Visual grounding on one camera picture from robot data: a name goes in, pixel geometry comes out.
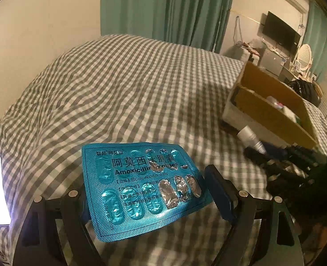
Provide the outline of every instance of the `small bottle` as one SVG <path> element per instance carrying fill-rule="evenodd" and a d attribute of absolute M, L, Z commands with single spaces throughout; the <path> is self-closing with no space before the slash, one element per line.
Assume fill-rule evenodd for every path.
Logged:
<path fill-rule="evenodd" d="M 278 110 L 282 110 L 283 109 L 283 104 L 278 102 L 278 100 L 272 96 L 268 96 L 266 98 L 267 101 L 271 102 L 273 107 L 278 109 Z"/>
<path fill-rule="evenodd" d="M 246 126 L 240 132 L 237 137 L 242 141 L 245 147 L 252 147 L 262 154 L 266 154 L 267 151 L 260 140 L 258 140 L 256 134 L 250 127 Z"/>

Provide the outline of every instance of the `teal curtain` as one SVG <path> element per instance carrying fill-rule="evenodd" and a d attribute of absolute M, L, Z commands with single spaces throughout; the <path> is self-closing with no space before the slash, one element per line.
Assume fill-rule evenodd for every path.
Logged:
<path fill-rule="evenodd" d="M 164 40 L 166 0 L 101 0 L 101 34 Z"/>
<path fill-rule="evenodd" d="M 320 81 L 327 66 L 327 17 L 314 1 L 310 2 L 303 44 L 310 45 L 313 57 L 310 71 Z"/>
<path fill-rule="evenodd" d="M 220 52 L 232 0 L 101 0 L 101 34 L 129 33 Z"/>

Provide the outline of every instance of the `white oval mirror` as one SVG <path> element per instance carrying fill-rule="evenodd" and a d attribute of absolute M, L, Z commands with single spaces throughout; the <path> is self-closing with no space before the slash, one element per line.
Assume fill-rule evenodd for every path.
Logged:
<path fill-rule="evenodd" d="M 304 44 L 300 47 L 297 53 L 296 60 L 300 63 L 300 70 L 305 71 L 308 69 L 311 63 L 311 48 L 308 44 Z"/>

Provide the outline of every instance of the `bed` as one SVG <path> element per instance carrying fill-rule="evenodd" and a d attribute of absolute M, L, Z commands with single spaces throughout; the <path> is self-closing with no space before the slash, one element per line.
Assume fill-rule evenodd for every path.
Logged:
<path fill-rule="evenodd" d="M 225 100 L 242 62 L 201 49 L 130 35 L 109 35 L 57 58 L 0 120 L 3 184 L 12 222 L 0 228 L 0 255 L 12 262 L 33 197 L 62 196 L 83 184 L 81 146 L 138 141 L 181 145 L 201 170 L 215 164 L 254 197 L 270 198 L 263 171 L 242 144 L 219 130 Z M 319 148 L 327 123 L 306 102 Z M 243 264 L 258 234 L 255 221 Z M 72 254 L 61 225 L 67 260 Z M 158 230 L 103 243 L 88 231 L 108 265 L 210 265 L 229 225 L 214 203 Z"/>

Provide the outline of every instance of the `cardboard box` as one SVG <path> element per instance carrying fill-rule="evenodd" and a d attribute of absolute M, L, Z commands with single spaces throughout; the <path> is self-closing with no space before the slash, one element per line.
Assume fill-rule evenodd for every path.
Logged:
<path fill-rule="evenodd" d="M 292 110 L 300 118 L 301 126 L 274 108 L 266 100 L 268 96 Z M 222 118 L 238 130 L 248 125 L 260 140 L 279 147 L 297 143 L 311 149 L 317 143 L 302 98 L 251 62 L 242 68 L 228 96 Z"/>

